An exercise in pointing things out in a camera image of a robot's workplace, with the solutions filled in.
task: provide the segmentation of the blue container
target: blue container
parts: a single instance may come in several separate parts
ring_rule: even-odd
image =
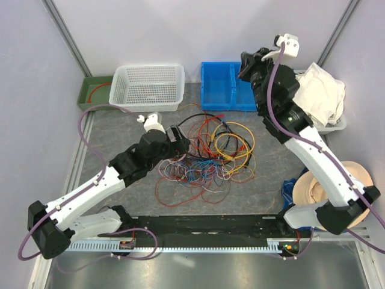
[[[202,110],[257,110],[250,83],[237,77],[240,67],[240,62],[202,62]]]

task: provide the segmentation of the white fabric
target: white fabric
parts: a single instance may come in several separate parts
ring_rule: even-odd
[[[312,63],[308,70],[297,75],[300,89],[293,101],[313,120],[316,126],[335,125],[343,111],[345,84]]]

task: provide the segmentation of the straw hat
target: straw hat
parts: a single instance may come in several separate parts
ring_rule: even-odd
[[[369,173],[363,166],[353,161],[343,161],[343,166],[364,186],[373,185],[373,181]],[[326,200],[327,194],[316,180],[311,172],[303,174],[294,185],[293,202],[296,205],[308,205],[315,202]],[[369,214],[369,209],[366,209],[358,218],[356,218],[348,228],[354,227],[360,223]]]

